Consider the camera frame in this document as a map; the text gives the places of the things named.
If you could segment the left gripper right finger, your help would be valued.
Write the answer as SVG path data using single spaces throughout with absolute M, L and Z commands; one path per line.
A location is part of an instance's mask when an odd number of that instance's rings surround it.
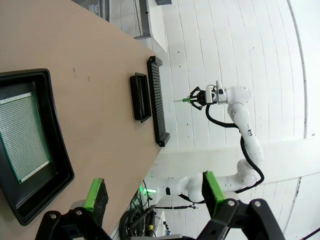
M 224 240 L 230 229 L 240 229 L 248 240 L 283 240 L 284 234 L 268 203 L 253 199 L 248 204 L 226 198 L 213 172 L 202 173 L 202 196 L 210 220 L 198 240 Z

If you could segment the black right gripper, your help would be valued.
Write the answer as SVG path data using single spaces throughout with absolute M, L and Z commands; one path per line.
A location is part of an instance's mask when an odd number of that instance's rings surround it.
M 201 90 L 198 86 L 183 99 L 184 103 L 191 104 L 194 108 L 202 110 L 204 106 L 218 103 L 217 91 L 213 88 Z

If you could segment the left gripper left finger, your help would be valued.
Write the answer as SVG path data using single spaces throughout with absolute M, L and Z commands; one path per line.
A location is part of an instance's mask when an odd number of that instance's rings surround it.
M 43 215 L 36 240 L 108 240 L 103 219 L 109 201 L 103 178 L 94 178 L 83 206 L 61 214 L 51 210 Z

